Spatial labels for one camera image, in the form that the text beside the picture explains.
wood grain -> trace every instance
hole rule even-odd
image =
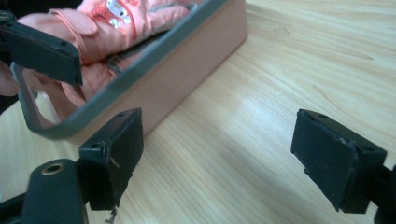
[[[247,0],[248,38],[145,140],[117,223],[372,223],[336,213],[290,153],[299,108],[326,114],[396,163],[396,2]],[[0,117],[0,194],[77,157]],[[90,212],[91,223],[109,213]]]

pink clothing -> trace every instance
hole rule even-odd
[[[172,28],[190,14],[190,4],[191,0],[84,0],[77,9],[52,9],[19,22],[76,47],[83,86],[62,85],[68,99],[81,106],[116,76],[106,66],[109,55]]]

